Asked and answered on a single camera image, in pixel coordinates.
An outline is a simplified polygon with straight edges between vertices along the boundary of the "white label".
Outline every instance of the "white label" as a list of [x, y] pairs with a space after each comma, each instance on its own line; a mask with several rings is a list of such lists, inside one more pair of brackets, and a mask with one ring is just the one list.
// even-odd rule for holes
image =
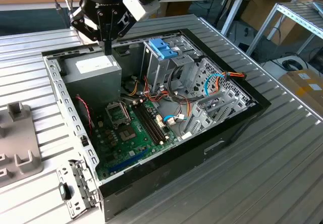
[[310, 79], [307, 74], [298, 74], [302, 79]]
[[172, 50], [173, 51], [180, 51], [180, 49], [178, 47], [176, 47], [176, 46], [175, 47], [172, 47]]
[[311, 86], [313, 90], [322, 90], [317, 84], [310, 84], [309, 86]]
[[104, 69], [112, 66], [112, 63], [107, 56], [100, 56], [92, 59], [85, 59], [76, 63], [80, 74], [85, 74], [99, 69]]

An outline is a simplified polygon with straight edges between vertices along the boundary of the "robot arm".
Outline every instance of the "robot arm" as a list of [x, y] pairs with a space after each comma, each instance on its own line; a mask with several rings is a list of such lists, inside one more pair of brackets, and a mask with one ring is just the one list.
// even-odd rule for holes
[[[159, 0], [81, 0], [70, 15], [71, 25], [92, 41], [98, 40], [105, 55], [112, 53], [112, 41], [123, 37], [139, 20], [159, 9]], [[85, 24], [87, 16], [97, 29]]]

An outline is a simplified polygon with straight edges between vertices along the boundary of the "metal latch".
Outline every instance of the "metal latch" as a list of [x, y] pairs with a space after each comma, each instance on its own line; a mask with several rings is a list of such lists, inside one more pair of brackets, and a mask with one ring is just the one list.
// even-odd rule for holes
[[84, 160], [70, 160], [56, 172], [60, 181], [61, 197], [66, 201], [72, 219], [94, 208], [99, 202], [98, 190]]

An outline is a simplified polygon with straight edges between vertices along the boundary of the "motherboard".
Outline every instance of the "motherboard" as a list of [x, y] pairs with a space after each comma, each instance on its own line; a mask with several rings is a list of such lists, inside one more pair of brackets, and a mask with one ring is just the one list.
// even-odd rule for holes
[[141, 105], [108, 105], [94, 119], [91, 142], [100, 159], [100, 180], [152, 156], [178, 141], [168, 126], [158, 125], [158, 113], [150, 101]]

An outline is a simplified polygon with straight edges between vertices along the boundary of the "aluminum table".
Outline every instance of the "aluminum table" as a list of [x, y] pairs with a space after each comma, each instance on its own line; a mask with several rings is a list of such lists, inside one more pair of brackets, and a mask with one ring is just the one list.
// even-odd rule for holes
[[[322, 118], [203, 19], [137, 23], [127, 37], [188, 28], [272, 105], [232, 145], [116, 216], [111, 223], [314, 223], [323, 217]], [[0, 38], [0, 106], [32, 108], [44, 170], [0, 189], [1, 223], [71, 223], [55, 169], [78, 158], [55, 103], [41, 51], [79, 45], [71, 30]], [[102, 223], [93, 209], [75, 223]]]
[[277, 12], [282, 13], [282, 17], [277, 21], [275, 28], [271, 31], [268, 40], [271, 40], [272, 36], [276, 32], [276, 28], [279, 28], [282, 21], [288, 17], [291, 20], [295, 21], [305, 29], [309, 30], [312, 34], [311, 36], [304, 42], [304, 44], [298, 49], [297, 53], [300, 54], [304, 48], [311, 42], [311, 40], [318, 36], [323, 39], [323, 18], [319, 15], [318, 11], [315, 10], [312, 6], [312, 3], [281, 3], [275, 4], [272, 11], [269, 13], [267, 19], [265, 20], [262, 27], [259, 29], [257, 35], [255, 36], [253, 42], [251, 43], [249, 49], [246, 54], [251, 55], [255, 50], [257, 44], [260, 42], [261, 37], [270, 24], [271, 20], [275, 17]]

